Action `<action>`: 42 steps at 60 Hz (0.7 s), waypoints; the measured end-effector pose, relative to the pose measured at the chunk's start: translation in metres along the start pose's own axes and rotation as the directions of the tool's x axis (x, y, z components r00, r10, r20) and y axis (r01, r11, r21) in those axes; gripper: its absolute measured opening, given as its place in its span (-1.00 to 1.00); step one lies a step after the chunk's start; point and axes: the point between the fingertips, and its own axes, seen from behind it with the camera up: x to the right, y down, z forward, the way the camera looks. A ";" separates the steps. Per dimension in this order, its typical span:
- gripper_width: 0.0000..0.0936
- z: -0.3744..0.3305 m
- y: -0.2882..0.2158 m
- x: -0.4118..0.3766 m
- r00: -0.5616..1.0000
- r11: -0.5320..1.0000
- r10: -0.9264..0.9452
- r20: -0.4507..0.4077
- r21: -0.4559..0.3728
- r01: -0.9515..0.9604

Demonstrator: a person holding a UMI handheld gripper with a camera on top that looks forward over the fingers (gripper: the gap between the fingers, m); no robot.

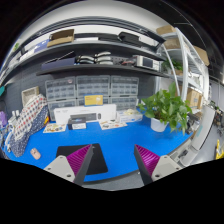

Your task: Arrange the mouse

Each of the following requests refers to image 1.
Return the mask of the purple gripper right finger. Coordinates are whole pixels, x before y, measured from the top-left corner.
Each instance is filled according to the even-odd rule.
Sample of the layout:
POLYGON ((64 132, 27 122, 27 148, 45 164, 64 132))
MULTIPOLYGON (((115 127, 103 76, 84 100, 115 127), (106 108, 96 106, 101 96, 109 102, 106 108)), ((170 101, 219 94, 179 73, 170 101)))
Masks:
POLYGON ((168 155, 158 156, 139 145, 134 146, 134 156, 144 185, 182 169, 168 155))

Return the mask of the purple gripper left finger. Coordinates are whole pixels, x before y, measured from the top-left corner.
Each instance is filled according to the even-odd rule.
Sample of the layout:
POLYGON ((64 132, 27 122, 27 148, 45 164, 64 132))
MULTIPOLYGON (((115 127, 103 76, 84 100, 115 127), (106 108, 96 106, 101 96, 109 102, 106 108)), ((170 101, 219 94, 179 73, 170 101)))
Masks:
POLYGON ((44 170, 81 186, 93 156, 93 146, 87 145, 69 154, 59 155, 44 170))

